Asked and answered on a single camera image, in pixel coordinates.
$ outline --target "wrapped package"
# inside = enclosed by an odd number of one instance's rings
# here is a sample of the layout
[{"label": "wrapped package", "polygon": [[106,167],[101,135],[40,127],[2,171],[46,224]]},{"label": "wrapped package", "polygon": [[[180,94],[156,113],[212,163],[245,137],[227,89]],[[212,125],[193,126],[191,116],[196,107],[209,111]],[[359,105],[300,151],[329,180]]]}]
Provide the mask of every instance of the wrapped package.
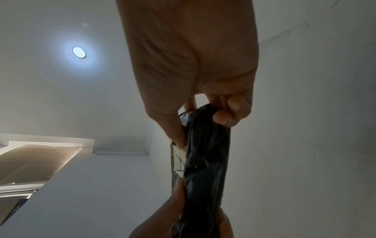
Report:
[{"label": "wrapped package", "polygon": [[205,105],[180,116],[186,127],[185,150],[171,144],[172,187],[184,180],[185,206],[173,227],[174,238],[218,238],[215,224],[221,205],[230,148],[230,129],[213,122],[218,109]]}]

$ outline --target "black plastic bag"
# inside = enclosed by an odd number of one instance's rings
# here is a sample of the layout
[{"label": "black plastic bag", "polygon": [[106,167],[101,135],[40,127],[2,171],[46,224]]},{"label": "black plastic bag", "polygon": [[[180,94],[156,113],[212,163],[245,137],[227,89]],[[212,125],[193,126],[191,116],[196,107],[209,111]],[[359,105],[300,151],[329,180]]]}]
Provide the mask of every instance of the black plastic bag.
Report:
[{"label": "black plastic bag", "polygon": [[[217,110],[208,104],[181,115],[187,135],[183,175],[186,200],[181,218],[172,231],[174,238],[219,237],[215,221],[227,171],[230,129],[213,122]],[[182,170],[174,168],[174,150],[177,149],[173,145],[171,149],[174,186],[178,176],[176,171]]]}]

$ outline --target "recessed light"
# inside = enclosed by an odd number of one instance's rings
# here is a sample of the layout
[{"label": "recessed light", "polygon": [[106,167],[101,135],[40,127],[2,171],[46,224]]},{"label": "recessed light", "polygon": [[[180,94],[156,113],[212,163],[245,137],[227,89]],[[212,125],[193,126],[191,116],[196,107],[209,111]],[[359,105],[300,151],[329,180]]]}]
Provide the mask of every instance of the recessed light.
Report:
[{"label": "recessed light", "polygon": [[74,47],[73,53],[82,60],[87,58],[86,52],[80,47]]}]

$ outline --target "hand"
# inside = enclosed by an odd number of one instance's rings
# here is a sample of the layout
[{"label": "hand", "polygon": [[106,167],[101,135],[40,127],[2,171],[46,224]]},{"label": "hand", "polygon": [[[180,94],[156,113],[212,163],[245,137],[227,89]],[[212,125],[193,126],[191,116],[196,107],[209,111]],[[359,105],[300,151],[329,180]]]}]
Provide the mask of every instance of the hand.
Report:
[{"label": "hand", "polygon": [[221,108],[213,120],[224,126],[251,113],[259,59],[251,0],[117,3],[146,112],[179,148],[177,112],[195,109],[197,94]]},{"label": "hand", "polygon": [[[184,208],[184,183],[177,180],[175,190],[168,201],[162,205],[149,219],[139,225],[129,238],[172,238],[172,226],[179,219]],[[228,217],[219,209],[217,225],[220,238],[233,238]]]}]

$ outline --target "ceiling light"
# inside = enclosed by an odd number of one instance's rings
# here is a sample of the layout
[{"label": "ceiling light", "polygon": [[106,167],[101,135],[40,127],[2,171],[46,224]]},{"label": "ceiling light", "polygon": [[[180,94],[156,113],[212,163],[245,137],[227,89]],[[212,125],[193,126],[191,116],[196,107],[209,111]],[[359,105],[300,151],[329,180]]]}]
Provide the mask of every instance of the ceiling light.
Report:
[{"label": "ceiling light", "polygon": [[83,49],[80,47],[74,47],[73,48],[73,53],[80,59],[84,60],[87,58],[87,55]]}]

